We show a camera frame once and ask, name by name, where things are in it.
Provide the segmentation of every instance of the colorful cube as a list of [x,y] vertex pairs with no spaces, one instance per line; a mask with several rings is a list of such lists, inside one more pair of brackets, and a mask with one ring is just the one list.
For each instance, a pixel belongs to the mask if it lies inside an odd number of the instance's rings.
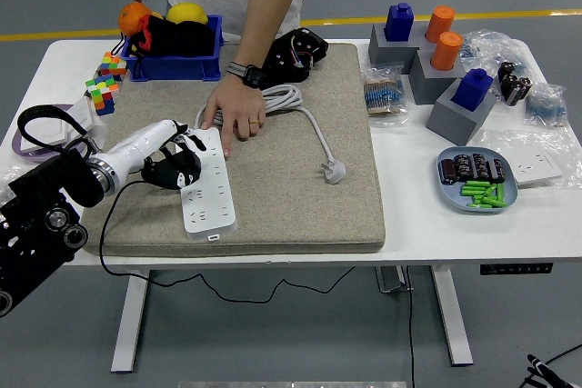
[[85,82],[86,95],[89,95],[95,105],[97,115],[114,112],[115,100],[119,96],[119,85],[113,75],[97,76]]
[[112,75],[116,81],[123,81],[127,73],[127,63],[119,56],[105,52],[97,73],[100,76]]

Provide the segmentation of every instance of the table leg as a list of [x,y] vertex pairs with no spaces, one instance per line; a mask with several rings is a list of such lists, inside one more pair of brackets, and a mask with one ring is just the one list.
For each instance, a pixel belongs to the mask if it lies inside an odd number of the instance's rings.
[[[149,270],[131,272],[149,277]],[[146,300],[147,281],[131,276],[127,284],[124,311],[115,345],[112,373],[130,373],[134,369],[135,349],[139,338],[139,326]]]
[[454,366],[472,365],[473,356],[469,348],[463,315],[458,305],[457,292],[449,265],[432,265],[436,295],[447,335],[448,351]]

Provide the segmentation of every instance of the gray floor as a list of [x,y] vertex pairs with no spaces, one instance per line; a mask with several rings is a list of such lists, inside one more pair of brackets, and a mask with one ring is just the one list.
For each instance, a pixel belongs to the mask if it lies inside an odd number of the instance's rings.
[[[304,18],[385,15],[403,0],[306,0]],[[404,0],[418,15],[434,5],[459,12],[582,8],[580,0]],[[0,35],[114,28],[128,0],[2,0]],[[157,10],[166,0],[148,0]],[[457,21],[526,42],[548,82],[567,88],[570,123],[582,135],[579,72],[582,16]],[[325,38],[370,35],[369,25],[313,28]],[[0,133],[15,115],[51,40],[0,42]],[[206,272],[231,298],[264,298],[285,277],[326,288],[346,269]],[[162,280],[181,273],[158,273]],[[412,267],[418,387],[511,387],[527,375],[528,353],[548,359],[582,341],[582,271],[556,264],[551,275],[479,276],[453,269],[476,364],[452,368],[428,267]],[[376,288],[372,268],[356,268],[330,294],[282,287],[268,305],[225,303],[200,282],[152,288],[134,373],[111,374],[126,280],[63,269],[0,320],[0,385],[176,387],[180,381],[393,381],[410,383],[408,303]],[[582,351],[553,364],[582,383]]]

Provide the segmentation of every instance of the desk control panel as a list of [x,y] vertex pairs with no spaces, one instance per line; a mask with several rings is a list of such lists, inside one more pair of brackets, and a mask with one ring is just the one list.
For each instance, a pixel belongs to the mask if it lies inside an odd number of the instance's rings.
[[493,274],[550,274],[552,263],[541,264],[481,264],[481,275]]

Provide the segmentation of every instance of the gray block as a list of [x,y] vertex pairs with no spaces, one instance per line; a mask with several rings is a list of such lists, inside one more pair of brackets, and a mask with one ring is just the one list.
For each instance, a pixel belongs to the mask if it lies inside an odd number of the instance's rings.
[[415,58],[416,51],[434,52],[437,45],[430,43],[425,38],[428,23],[414,22],[410,30],[408,41],[387,41],[384,34],[384,23],[374,23],[372,25],[372,35],[370,36],[370,45],[367,49],[370,64],[384,65],[393,63],[402,63],[403,75],[410,73],[410,67]]
[[457,79],[435,102],[435,107],[428,117],[426,128],[446,138],[456,145],[467,145],[473,135],[485,122],[496,102],[496,97],[491,93],[485,95],[483,102],[473,112],[451,99],[461,83]]
[[433,104],[455,82],[455,79],[465,77],[465,68],[459,56],[451,70],[447,72],[436,70],[430,64],[434,52],[434,50],[430,52],[419,50],[410,68],[408,80],[416,104]]

